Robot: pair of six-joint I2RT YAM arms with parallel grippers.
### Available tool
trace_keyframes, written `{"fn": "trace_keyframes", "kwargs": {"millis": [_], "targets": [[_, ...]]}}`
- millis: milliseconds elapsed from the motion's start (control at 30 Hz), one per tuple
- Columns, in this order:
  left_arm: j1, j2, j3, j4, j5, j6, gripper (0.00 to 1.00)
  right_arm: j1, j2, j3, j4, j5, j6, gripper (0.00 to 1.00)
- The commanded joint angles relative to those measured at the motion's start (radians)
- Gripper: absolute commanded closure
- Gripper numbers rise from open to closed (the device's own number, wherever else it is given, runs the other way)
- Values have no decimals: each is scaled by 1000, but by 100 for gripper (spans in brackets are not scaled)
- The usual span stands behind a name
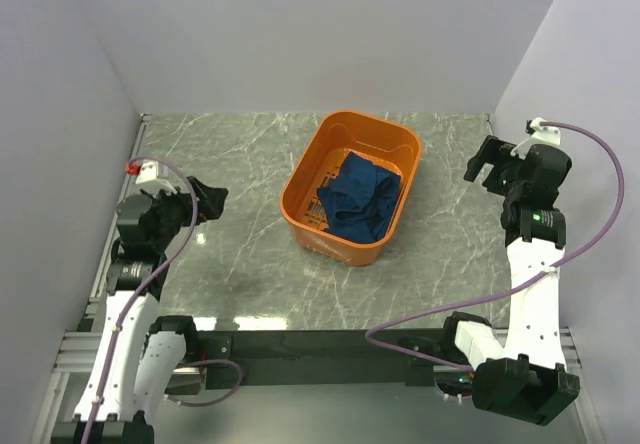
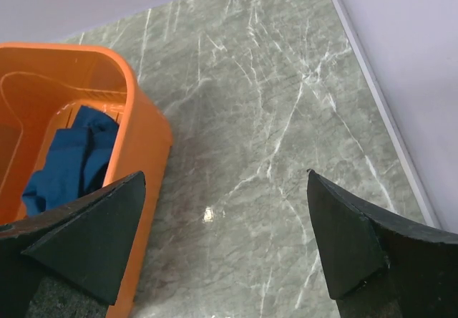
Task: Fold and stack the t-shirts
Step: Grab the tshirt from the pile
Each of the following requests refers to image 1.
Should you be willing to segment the orange plastic basket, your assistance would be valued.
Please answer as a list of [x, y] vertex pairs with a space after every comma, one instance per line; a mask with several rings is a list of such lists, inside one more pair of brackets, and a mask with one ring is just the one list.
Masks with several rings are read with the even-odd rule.
[[[281, 214], [297, 243], [351, 266], [372, 263], [395, 233], [422, 152], [421, 139], [406, 126], [352, 110], [326, 115], [280, 195]], [[337, 176], [349, 153], [400, 176], [399, 196], [386, 235], [372, 244], [354, 243], [325, 231], [327, 219], [317, 189]]]

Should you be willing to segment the blue t shirt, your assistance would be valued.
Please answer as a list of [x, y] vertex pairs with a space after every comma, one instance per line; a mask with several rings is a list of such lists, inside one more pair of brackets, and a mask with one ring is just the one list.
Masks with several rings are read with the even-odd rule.
[[339, 173], [317, 189], [325, 231], [356, 244], [373, 244], [386, 235], [400, 192], [398, 174], [350, 152]]

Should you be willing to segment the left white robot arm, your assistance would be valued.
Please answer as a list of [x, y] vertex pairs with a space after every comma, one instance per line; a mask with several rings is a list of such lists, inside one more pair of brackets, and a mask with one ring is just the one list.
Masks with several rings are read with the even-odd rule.
[[139, 191], [118, 204], [96, 357], [71, 421], [55, 425], [51, 442], [153, 442], [173, 371], [201, 358], [192, 317], [159, 313], [171, 262], [166, 250], [182, 229], [220, 218], [228, 191], [187, 180], [189, 190], [181, 191], [140, 176]]

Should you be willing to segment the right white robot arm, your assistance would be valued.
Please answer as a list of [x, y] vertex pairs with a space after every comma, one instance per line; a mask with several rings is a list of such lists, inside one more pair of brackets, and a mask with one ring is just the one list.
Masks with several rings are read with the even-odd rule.
[[558, 146], [535, 141], [516, 146], [487, 137], [467, 163], [472, 182], [503, 199], [500, 223], [511, 278], [506, 339], [488, 320], [455, 311], [439, 338], [444, 359], [471, 367], [471, 399], [478, 409], [538, 426], [551, 423], [579, 395], [580, 380], [566, 368], [559, 329], [559, 265], [566, 220], [556, 208], [571, 167]]

